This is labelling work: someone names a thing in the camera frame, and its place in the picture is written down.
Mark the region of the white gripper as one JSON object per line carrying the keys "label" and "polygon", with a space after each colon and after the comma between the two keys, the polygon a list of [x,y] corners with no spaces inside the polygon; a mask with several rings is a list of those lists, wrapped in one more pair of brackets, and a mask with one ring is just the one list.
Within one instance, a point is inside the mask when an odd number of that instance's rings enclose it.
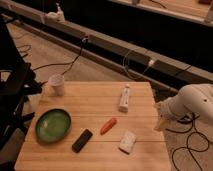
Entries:
{"label": "white gripper", "polygon": [[163,101],[157,102],[154,107],[157,109],[159,116],[156,126],[154,129],[156,131],[163,131],[167,128],[169,121],[168,120],[178,120],[179,116],[176,115],[169,106],[170,98],[167,98]]}

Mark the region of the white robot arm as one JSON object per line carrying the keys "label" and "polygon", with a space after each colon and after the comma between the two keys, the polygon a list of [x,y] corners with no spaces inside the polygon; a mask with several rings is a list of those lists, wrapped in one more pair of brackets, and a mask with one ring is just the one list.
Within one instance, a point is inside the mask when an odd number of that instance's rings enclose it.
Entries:
{"label": "white robot arm", "polygon": [[178,121],[190,113],[201,116],[204,123],[213,123],[213,84],[189,84],[173,97],[155,104],[158,120],[154,129],[165,130],[172,121]]}

